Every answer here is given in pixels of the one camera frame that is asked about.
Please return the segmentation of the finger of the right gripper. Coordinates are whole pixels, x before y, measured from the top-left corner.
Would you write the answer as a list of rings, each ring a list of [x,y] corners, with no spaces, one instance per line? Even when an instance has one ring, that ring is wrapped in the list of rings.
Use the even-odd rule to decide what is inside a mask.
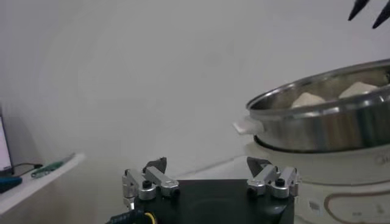
[[[381,10],[380,14],[377,16],[374,24],[372,25],[372,29],[378,28],[382,25],[386,20],[390,17],[390,1],[386,3],[386,5]]]
[[[348,20],[349,21],[353,20],[354,17],[356,17],[357,14],[359,14],[359,12],[365,8],[365,6],[368,4],[368,2],[369,2],[369,0],[355,0],[353,7],[349,13]]]

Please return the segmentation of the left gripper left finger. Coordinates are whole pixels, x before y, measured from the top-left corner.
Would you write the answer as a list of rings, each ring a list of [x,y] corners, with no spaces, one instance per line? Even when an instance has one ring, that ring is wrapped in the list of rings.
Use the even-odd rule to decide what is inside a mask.
[[[160,190],[162,197],[177,198],[180,184],[165,175],[167,158],[149,161],[141,171],[126,169],[122,175],[122,198],[128,210],[135,208],[135,200],[150,201]]]

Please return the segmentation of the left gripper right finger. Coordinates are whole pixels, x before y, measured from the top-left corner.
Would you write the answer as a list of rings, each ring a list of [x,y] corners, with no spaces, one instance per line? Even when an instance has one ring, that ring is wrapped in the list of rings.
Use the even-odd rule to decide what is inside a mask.
[[[259,197],[270,194],[274,198],[285,199],[299,194],[300,177],[296,168],[280,169],[266,159],[247,157],[247,165],[252,178],[247,180],[247,194]]]

